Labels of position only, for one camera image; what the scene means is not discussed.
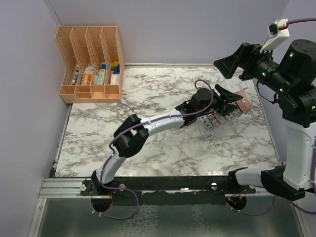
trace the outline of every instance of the storage compartment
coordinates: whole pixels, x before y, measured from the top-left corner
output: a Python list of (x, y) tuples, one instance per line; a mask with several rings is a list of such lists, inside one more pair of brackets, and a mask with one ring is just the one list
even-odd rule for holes
[[(59, 27), (56, 42), (65, 63), (65, 77), (60, 96), (67, 104), (71, 103), (114, 103), (121, 101), (125, 62), (116, 26)], [(119, 83), (110, 85), (111, 64), (119, 63)], [(106, 65), (104, 81), (95, 83), (101, 64)], [(81, 84), (84, 70), (92, 65), (89, 85)]]

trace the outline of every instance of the purple cable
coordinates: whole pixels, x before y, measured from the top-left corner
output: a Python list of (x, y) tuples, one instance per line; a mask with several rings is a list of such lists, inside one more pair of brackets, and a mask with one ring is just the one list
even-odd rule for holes
[(212, 102), (213, 102), (214, 94), (213, 94), (213, 90), (212, 90), (211, 85), (210, 85), (208, 82), (206, 82), (205, 80), (202, 80), (202, 79), (198, 79), (198, 80), (195, 81), (194, 86), (195, 86), (196, 89), (198, 89), (197, 83), (198, 83), (199, 81), (204, 82), (204, 83), (208, 86), (209, 90), (211, 91), (211, 101), (210, 101), (210, 103), (209, 103), (205, 108), (203, 108), (203, 109), (201, 109), (201, 110), (199, 110), (199, 111), (197, 111), (197, 112), (194, 112), (194, 113), (183, 114), (183, 115), (170, 115), (170, 116), (169, 116), (169, 115), (166, 115), (166, 116), (162, 116), (162, 117), (160, 117), (160, 118), (155, 118), (155, 119), (150, 120), (150, 121), (147, 121), (147, 122), (142, 122), (142, 123), (136, 124), (136, 125), (134, 125), (134, 126), (131, 126), (131, 127), (128, 128), (128, 129), (126, 129), (125, 131), (121, 132), (119, 135), (117, 135), (117, 136), (110, 142), (109, 147), (110, 147), (110, 149), (112, 150), (113, 153), (112, 153), (111, 156), (109, 156), (109, 157), (107, 158), (107, 160), (104, 162), (104, 165), (102, 166), (102, 171), (101, 171), (101, 174), (100, 174), (100, 177), (101, 177), (100, 184), (101, 184), (101, 186), (102, 186), (103, 188), (109, 189), (109, 190), (126, 190), (126, 191), (130, 191), (130, 192), (135, 196), (135, 198), (136, 198), (136, 208), (135, 208), (135, 210), (133, 211), (133, 213), (130, 214), (129, 216), (126, 216), (126, 217), (110, 216), (110, 215), (104, 214), (104, 213), (102, 213), (102, 212), (97, 212), (97, 211), (95, 211), (95, 210), (94, 210), (94, 207), (93, 207), (93, 204), (92, 204), (92, 202), (91, 202), (91, 208), (92, 208), (92, 210), (93, 210), (92, 213), (97, 213), (97, 214), (99, 214), (100, 216), (109, 217), (109, 218), (115, 219), (115, 220), (126, 220), (126, 219), (129, 219), (129, 218), (133, 217), (134, 215), (136, 215), (136, 213), (137, 213), (137, 211), (138, 211), (138, 208), (139, 208), (139, 200), (138, 200), (137, 194), (136, 194), (133, 190), (128, 189), (128, 188), (112, 188), (112, 187), (108, 187), (108, 186), (105, 186), (105, 185), (103, 184), (103, 182), (102, 182), (102, 178), (103, 178), (103, 174), (104, 174), (105, 167), (106, 167), (106, 165), (109, 163), (109, 161), (111, 160), (111, 158), (114, 156), (114, 153), (115, 153), (115, 150), (114, 150), (114, 148), (113, 148), (112, 146), (113, 146), (113, 144), (118, 140), (119, 137), (121, 137), (121, 136), (124, 135), (125, 133), (127, 133), (127, 132), (129, 132), (130, 130), (133, 130), (133, 129), (137, 128), (137, 127), (146, 125), (146, 124), (151, 123), (151, 122), (156, 122), (156, 121), (159, 121), (159, 120), (162, 120), (162, 119), (166, 119), (166, 118), (186, 117), (186, 116), (198, 115), (198, 114), (203, 113), (204, 111), (206, 111), (206, 110), (211, 106), (211, 104), (212, 104)]
[(287, 21), (287, 25), (300, 23), (300, 22), (307, 22), (307, 21), (316, 21), (316, 17), (309, 17), (309, 18), (301, 18), (301, 19), (295, 19)]
[(274, 209), (274, 207), (276, 206), (276, 203), (277, 203), (277, 197), (275, 196), (275, 199), (273, 201), (272, 206), (268, 210), (266, 210), (264, 212), (261, 212), (261, 213), (242, 212), (242, 211), (238, 211), (236, 209), (233, 209), (227, 202), (226, 202), (226, 205), (228, 205), (231, 208), (232, 211), (237, 212), (237, 213), (242, 214), (242, 215), (246, 215), (246, 216), (263, 216), (263, 215), (269, 213), (270, 211), (272, 211)]
[[(316, 185), (315, 185), (315, 183), (313, 183), (315, 181), (315, 171), (316, 171), (316, 152), (315, 152), (315, 148), (313, 148), (313, 157), (312, 157), (312, 165), (311, 165), (311, 181), (312, 181), (311, 184), (312, 184), (312, 187), (314, 190), (314, 194), (316, 196)], [(299, 209), (307, 214), (316, 215), (316, 211), (308, 211), (308, 210), (301, 208), (300, 206), (298, 206), (297, 204), (295, 204), (292, 201), (289, 201), (289, 202), (293, 206), (295, 206), (297, 209)]]

